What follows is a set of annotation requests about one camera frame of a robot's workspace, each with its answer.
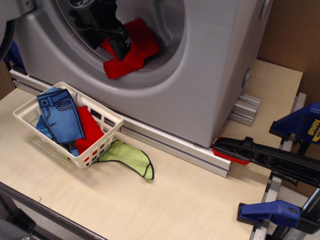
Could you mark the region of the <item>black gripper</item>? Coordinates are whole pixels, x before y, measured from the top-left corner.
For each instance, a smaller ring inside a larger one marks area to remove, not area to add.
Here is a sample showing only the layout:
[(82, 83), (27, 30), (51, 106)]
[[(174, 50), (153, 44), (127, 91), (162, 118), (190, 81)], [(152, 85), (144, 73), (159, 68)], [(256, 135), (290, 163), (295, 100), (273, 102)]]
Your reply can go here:
[(70, 3), (69, 6), (76, 29), (94, 50), (108, 38), (117, 59), (124, 60), (131, 51), (131, 38), (116, 17), (118, 6), (115, 3)]

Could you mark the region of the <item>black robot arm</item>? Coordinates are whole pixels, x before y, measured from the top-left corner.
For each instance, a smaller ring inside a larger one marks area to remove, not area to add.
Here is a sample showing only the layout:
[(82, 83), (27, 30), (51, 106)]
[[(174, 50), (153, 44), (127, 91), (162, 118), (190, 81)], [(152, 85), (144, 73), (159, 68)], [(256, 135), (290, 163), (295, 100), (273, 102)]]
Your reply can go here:
[(131, 38), (125, 26), (117, 19), (115, 0), (69, 0), (69, 15), (75, 28), (81, 32), (88, 44), (96, 49), (104, 40), (116, 58), (124, 60), (131, 50)]

